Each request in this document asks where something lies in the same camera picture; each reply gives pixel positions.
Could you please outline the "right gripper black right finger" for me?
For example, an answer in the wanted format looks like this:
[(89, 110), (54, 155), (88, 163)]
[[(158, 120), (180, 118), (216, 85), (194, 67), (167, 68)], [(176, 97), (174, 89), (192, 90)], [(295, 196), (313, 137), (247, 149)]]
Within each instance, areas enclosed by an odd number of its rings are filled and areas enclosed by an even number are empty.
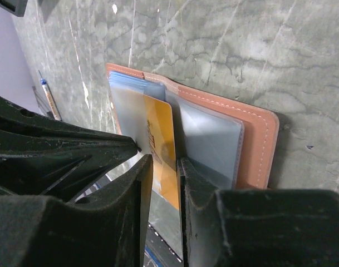
[(226, 190), (177, 161), (185, 266), (339, 266), (339, 194)]

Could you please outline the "gold VIP card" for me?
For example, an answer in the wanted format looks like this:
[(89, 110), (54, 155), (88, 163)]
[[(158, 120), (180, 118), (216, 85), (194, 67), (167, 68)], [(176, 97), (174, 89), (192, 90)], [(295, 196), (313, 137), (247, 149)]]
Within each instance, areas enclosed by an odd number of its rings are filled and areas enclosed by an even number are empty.
[(179, 208), (176, 153), (171, 106), (144, 96), (150, 152), (154, 159), (153, 189), (175, 209)]

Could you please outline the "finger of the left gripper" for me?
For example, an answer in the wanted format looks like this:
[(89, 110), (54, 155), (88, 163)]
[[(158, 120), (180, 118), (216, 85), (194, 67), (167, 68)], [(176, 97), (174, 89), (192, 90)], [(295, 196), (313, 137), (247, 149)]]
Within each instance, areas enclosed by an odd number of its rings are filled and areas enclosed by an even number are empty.
[(57, 121), (0, 96), (0, 195), (74, 201), (136, 153), (130, 137)]

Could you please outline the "orange leather card holder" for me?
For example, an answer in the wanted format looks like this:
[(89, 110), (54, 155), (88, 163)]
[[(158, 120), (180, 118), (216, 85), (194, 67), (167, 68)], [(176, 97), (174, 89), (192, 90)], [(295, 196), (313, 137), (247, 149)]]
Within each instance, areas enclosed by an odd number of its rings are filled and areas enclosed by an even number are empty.
[(162, 82), (170, 92), (192, 103), (232, 116), (244, 123), (245, 132), (236, 188), (266, 189), (279, 130), (277, 115), (269, 110), (181, 85), (162, 75), (106, 64), (106, 75), (117, 71), (142, 80)]

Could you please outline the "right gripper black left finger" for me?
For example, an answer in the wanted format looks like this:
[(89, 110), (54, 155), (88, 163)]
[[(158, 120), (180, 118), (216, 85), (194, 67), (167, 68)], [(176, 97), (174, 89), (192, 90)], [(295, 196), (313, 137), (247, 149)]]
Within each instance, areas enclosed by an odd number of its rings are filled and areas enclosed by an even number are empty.
[(153, 158), (74, 204), (0, 196), (0, 266), (142, 266)]

